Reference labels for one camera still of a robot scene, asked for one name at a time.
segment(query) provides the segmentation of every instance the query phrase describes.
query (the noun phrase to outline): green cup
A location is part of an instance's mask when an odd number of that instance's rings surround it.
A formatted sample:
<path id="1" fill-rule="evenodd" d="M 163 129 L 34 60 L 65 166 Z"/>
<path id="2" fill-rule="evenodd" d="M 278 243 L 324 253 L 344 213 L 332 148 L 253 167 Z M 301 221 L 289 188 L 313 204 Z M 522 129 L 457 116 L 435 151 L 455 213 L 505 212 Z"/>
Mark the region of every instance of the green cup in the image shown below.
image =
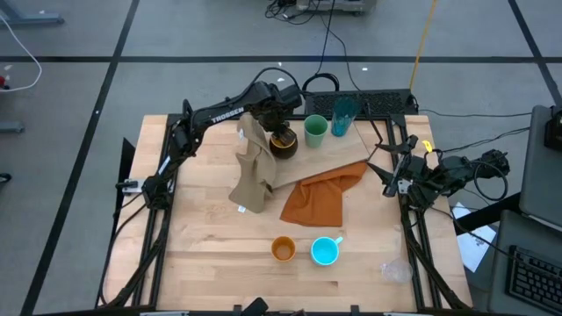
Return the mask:
<path id="1" fill-rule="evenodd" d="M 311 148 L 318 148 L 322 144 L 324 135 L 328 130 L 328 121 L 313 114 L 305 119 L 305 142 Z"/>

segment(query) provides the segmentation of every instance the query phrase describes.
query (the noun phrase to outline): yellow tag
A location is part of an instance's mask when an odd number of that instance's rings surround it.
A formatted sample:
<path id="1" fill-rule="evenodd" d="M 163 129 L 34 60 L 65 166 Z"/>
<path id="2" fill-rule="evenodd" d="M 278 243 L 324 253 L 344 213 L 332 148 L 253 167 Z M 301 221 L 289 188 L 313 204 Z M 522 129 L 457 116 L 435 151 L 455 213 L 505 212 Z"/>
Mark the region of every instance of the yellow tag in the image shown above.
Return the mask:
<path id="1" fill-rule="evenodd" d="M 427 140 L 422 141 L 423 145 L 425 145 L 425 148 L 428 149 L 428 153 L 431 153 L 433 151 L 433 147 L 431 146 L 431 143 L 428 142 Z"/>

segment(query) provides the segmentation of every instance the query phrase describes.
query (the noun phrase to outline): wooden cutting board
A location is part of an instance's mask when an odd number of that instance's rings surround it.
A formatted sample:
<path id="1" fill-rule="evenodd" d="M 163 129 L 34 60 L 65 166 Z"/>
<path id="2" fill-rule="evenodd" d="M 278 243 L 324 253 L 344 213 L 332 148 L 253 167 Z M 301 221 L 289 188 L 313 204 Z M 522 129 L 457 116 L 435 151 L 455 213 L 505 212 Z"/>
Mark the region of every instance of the wooden cutting board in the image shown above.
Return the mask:
<path id="1" fill-rule="evenodd" d="M 299 149 L 290 159 L 277 159 L 274 189 L 369 157 L 355 124 L 342 137 L 332 135 L 331 128 L 332 122 L 328 121 L 328 131 L 322 145 L 310 148 L 305 143 L 305 121 L 291 122 L 291 129 L 298 137 Z"/>

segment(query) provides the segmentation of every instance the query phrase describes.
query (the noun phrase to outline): chair wheel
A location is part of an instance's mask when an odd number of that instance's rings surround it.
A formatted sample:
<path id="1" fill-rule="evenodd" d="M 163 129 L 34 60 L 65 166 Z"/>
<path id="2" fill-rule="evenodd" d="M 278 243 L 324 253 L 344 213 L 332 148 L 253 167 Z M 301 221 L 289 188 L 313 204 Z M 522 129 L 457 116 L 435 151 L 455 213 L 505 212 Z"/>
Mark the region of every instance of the chair wheel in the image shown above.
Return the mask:
<path id="1" fill-rule="evenodd" d="M 0 183 L 8 183 L 11 180 L 10 174 L 0 174 Z"/>

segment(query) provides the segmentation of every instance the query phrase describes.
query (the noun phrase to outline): orange cup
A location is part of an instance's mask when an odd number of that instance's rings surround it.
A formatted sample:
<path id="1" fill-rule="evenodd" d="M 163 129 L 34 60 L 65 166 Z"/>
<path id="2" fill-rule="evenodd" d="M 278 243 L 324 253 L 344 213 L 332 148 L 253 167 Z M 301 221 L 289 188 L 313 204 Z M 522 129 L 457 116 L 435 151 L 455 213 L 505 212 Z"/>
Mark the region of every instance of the orange cup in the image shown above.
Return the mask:
<path id="1" fill-rule="evenodd" d="M 271 254 L 280 262 L 290 261 L 296 253 L 295 242 L 287 236 L 277 237 L 271 244 Z"/>

